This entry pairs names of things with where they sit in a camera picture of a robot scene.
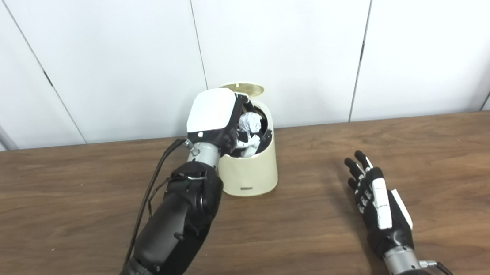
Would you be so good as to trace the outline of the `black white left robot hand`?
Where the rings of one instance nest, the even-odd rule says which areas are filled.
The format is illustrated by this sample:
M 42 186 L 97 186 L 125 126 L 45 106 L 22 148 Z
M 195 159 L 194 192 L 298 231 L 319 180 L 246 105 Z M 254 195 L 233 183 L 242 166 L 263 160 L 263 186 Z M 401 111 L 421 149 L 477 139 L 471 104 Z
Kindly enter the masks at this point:
M 266 151 L 274 140 L 266 107 L 252 99 L 254 86 L 226 85 L 199 93 L 187 121 L 189 162 L 217 166 L 222 156 L 251 158 Z

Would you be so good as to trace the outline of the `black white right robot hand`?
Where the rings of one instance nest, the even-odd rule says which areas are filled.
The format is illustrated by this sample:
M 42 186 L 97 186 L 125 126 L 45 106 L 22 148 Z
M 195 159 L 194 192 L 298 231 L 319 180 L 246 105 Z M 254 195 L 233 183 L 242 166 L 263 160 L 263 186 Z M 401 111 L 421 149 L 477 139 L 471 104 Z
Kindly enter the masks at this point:
M 384 172 L 364 152 L 354 153 L 355 159 L 346 158 L 344 164 L 352 175 L 348 185 L 367 229 L 371 250 L 379 258 L 396 247 L 413 250 L 413 221 L 400 194 L 387 187 Z

